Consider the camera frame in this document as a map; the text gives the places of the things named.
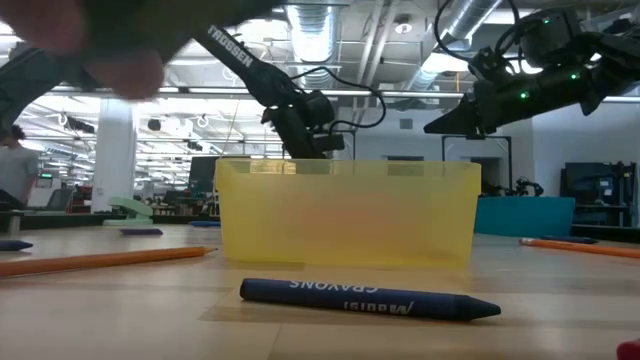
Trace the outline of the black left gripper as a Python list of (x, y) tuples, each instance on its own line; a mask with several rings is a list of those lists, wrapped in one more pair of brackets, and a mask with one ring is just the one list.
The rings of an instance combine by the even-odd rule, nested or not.
[(327, 152), (345, 148), (341, 134), (323, 128), (334, 118), (331, 105), (281, 106), (266, 108), (261, 123), (271, 126), (292, 158), (326, 159)]

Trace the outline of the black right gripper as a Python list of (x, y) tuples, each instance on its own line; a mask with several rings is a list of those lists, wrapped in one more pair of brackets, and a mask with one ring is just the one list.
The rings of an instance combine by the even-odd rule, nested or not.
[(540, 114), (541, 100), (538, 75), (518, 75), (505, 82), (478, 80), (455, 108), (423, 130), (427, 134), (489, 135), (504, 125)]

